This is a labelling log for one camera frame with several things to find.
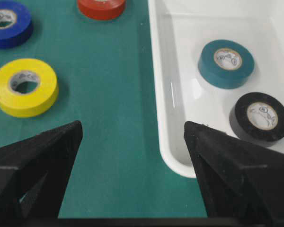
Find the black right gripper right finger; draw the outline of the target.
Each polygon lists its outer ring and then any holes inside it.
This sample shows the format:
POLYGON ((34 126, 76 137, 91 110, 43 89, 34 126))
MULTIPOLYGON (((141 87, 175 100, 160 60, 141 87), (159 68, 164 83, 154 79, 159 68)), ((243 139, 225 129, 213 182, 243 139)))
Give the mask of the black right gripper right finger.
POLYGON ((284 222, 284 154, 191 121, 184 139, 209 217, 284 222))

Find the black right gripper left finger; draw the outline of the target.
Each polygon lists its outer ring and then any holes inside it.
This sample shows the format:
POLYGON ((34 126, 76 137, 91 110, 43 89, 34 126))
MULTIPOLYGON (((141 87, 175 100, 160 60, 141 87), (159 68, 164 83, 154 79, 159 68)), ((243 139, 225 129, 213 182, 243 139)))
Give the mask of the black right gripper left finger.
POLYGON ((58 218, 82 141, 80 121, 0 148, 0 221, 58 218))

